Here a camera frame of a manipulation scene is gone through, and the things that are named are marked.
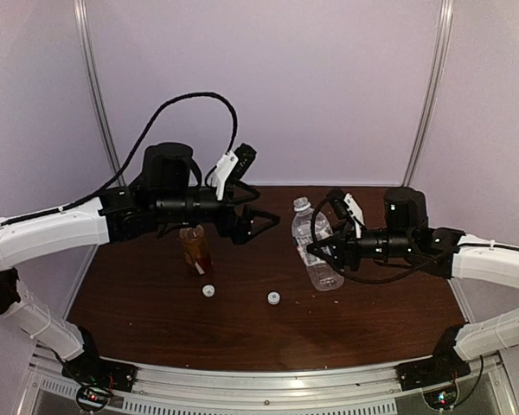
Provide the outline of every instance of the clear plastic bottle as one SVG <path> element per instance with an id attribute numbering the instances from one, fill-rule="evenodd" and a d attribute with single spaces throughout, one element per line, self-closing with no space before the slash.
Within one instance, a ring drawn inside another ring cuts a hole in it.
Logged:
<path id="1" fill-rule="evenodd" d="M 292 221 L 292 237 L 296 241 L 298 253 L 305 263 L 313 286 L 319 291 L 335 290 L 344 284 L 344 277 L 337 274 L 325 261 L 306 251 L 306 247 L 313 242 L 310 228 L 313 208 L 308 198 L 300 197 L 296 199 L 294 211 L 296 216 Z M 332 235 L 330 223 L 321 212 L 319 212 L 315 221 L 315 233 L 319 240 Z"/>

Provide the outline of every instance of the dark brown tabletop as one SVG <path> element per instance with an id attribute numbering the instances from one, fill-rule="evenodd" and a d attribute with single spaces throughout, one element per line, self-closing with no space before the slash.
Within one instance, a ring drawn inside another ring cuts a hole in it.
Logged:
<path id="1" fill-rule="evenodd" d="M 214 273 L 187 273 L 177 233 L 102 246 L 70 320 L 91 330 L 105 357 L 217 370 L 353 367 L 420 357 L 433 351 L 444 329 L 464 321 L 447 281 L 422 273 L 391 284 L 346 281 L 338 290 L 316 291 L 291 237 L 292 201 L 307 195 L 315 205 L 329 189 L 259 189 L 254 204 L 279 214 L 281 223 L 244 246 L 205 226 Z M 348 190 L 366 225 L 384 226 L 384 189 Z M 399 271 L 364 260 L 358 276 Z M 215 286 L 213 297 L 202 294 L 205 284 Z M 270 291 L 281 295 L 276 306 L 267 302 Z"/>

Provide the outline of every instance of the bottle label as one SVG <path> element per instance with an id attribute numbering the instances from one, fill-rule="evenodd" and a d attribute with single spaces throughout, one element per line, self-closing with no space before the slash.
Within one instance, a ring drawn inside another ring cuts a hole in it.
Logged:
<path id="1" fill-rule="evenodd" d="M 331 234 L 329 232 L 323 230 L 317 234 L 317 239 L 321 240 L 321 239 L 329 238 L 330 236 L 331 236 Z M 300 258 L 304 261 L 304 264 L 306 266 L 312 266 L 312 265 L 325 263 L 325 261 L 323 261 L 322 259 L 307 252 L 307 246 L 309 244 L 313 243 L 313 238 L 311 236 L 295 238 L 294 240 L 296 241 L 296 248 L 298 249 Z M 327 255 L 330 255 L 330 249 L 328 247 L 323 248 L 323 252 L 325 252 Z"/>

